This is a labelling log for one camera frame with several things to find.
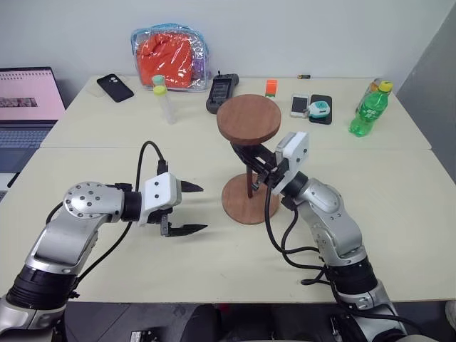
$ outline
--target clear plastic bag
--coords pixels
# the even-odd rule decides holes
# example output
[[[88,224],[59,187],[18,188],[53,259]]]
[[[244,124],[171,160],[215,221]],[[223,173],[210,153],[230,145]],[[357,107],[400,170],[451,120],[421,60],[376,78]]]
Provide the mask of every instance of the clear plastic bag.
[[[179,24],[140,28],[131,46],[141,83],[152,89],[152,77],[163,75],[170,90],[203,91],[209,86],[209,50],[200,32]]]

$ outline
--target white smartphone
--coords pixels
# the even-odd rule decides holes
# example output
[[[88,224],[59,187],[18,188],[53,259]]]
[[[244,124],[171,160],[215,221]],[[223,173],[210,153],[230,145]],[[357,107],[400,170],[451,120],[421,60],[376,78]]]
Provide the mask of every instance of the white smartphone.
[[[291,113],[294,118],[305,118],[304,111],[309,105],[309,96],[302,94],[293,94],[291,98]]]

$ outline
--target yellow bottle cap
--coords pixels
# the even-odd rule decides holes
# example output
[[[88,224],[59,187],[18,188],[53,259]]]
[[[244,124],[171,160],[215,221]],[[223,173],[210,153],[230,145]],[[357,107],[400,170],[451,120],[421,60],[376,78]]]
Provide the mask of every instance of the yellow bottle cap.
[[[384,93],[389,93],[393,89],[393,82],[390,81],[381,81],[380,85],[378,86],[379,91],[383,91]]]
[[[154,87],[154,94],[155,95],[160,95],[161,96],[161,95],[166,94],[166,92],[167,92],[167,89],[166,89],[166,87],[164,85],[162,85],[162,86],[161,85],[156,85]]]

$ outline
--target smartphone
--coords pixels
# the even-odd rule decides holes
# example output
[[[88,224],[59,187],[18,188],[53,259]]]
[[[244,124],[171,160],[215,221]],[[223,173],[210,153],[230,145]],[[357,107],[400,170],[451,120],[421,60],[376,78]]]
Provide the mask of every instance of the smartphone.
[[[115,102],[122,102],[134,95],[131,89],[113,73],[99,78],[97,83]]]
[[[309,105],[309,96],[302,95],[302,94],[293,94],[291,98],[291,113],[290,115],[293,118],[303,118],[304,119],[304,111],[307,109]]]
[[[323,125],[330,125],[333,122],[333,98],[327,95],[314,94],[311,97],[311,103],[317,101],[325,101],[329,105],[329,114],[325,118],[309,118],[311,123],[322,123]]]

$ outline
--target bottle label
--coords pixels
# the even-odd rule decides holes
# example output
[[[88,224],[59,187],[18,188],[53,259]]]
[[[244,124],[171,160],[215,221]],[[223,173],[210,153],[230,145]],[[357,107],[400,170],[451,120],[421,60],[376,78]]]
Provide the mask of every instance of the bottle label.
[[[374,121],[377,120],[378,117],[382,114],[382,111],[374,110],[366,107],[365,104],[361,105],[359,108],[359,116],[366,121]]]

